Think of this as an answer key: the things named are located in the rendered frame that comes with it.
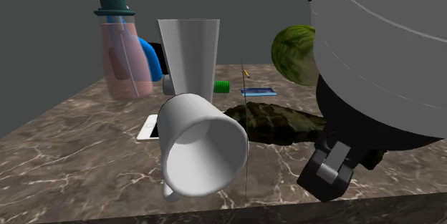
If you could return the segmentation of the grey round object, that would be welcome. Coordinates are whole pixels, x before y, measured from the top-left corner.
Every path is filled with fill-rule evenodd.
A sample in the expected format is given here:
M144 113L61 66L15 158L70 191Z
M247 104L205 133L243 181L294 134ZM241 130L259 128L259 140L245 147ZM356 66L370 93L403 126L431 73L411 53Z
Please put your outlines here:
M163 94L173 96L176 94L176 91L173 87L173 81L169 74L165 74L163 76Z

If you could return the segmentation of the green watermelon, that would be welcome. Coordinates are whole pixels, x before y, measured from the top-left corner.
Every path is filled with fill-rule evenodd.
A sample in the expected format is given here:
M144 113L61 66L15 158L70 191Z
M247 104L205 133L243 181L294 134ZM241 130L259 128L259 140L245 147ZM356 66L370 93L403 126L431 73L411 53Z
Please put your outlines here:
M289 81L315 86L319 71L314 60L315 29L294 25L281 30L271 46L271 60L277 71Z

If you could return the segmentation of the white mug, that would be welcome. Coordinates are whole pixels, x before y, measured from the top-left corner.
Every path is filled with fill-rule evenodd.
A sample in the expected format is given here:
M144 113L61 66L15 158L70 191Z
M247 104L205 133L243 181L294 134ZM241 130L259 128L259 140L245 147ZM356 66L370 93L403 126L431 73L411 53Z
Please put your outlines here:
M246 163L245 129L197 94L168 99L157 126L163 196L170 203L224 189Z

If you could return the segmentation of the tall white tapered vase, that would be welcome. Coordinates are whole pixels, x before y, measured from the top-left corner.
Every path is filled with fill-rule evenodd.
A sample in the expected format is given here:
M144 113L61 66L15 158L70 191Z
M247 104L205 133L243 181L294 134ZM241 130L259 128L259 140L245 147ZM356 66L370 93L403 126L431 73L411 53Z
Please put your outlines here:
M211 102L220 21L159 19L158 26L175 95L193 93Z

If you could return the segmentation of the black object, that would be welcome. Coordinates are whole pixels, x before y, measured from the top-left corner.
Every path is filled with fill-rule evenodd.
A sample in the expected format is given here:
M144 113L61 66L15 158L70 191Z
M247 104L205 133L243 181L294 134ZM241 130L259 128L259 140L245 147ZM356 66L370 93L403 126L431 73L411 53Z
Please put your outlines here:
M149 42L149 45L151 45L151 47L155 50L162 73L169 74L168 67L165 61L163 45L155 42Z

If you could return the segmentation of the blue flat card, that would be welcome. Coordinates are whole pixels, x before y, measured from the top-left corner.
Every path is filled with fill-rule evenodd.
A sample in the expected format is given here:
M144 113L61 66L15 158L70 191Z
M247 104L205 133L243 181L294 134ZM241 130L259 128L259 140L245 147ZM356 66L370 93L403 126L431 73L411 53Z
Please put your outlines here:
M270 87L242 88L240 91L245 97L277 96L277 93Z

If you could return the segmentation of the white phone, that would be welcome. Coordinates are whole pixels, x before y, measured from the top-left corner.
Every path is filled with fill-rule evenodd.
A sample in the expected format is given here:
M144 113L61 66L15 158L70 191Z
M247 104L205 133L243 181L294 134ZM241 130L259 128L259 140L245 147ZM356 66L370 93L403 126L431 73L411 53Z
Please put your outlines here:
M159 140L157 118L157 115L149 115L147 117L140 132L138 133L138 142L150 142Z

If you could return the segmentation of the green ribbed cylinder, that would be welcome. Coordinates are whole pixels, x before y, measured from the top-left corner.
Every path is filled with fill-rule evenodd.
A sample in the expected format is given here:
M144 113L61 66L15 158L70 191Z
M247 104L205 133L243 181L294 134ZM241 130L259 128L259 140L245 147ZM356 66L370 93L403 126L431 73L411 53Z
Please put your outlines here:
M229 93L230 81L215 81L213 87L214 93Z

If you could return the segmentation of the pink spray bottle green top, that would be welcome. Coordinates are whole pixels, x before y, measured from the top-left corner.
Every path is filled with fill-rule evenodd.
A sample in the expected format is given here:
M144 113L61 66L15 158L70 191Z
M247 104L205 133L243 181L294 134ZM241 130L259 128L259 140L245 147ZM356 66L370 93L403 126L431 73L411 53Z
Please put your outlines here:
M126 0L98 0L102 58L110 96L119 101L147 97L153 89L148 60Z

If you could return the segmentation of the blue curved object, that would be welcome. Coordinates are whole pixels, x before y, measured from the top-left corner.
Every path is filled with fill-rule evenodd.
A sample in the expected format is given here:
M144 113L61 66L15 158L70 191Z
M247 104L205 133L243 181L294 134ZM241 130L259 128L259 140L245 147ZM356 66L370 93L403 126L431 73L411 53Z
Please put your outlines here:
M155 50L144 39L139 38L140 45L145 53L150 69L150 75L153 82L158 82L163 78L163 73L160 68L160 64L155 53Z

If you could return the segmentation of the dark green rough mat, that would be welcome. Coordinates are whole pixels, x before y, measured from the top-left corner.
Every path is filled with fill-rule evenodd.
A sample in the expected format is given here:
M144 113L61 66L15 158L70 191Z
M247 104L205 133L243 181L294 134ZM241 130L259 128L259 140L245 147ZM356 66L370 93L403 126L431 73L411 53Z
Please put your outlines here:
M317 115L258 102L228 108L224 114L248 129L250 141L268 145L315 142L327 124Z

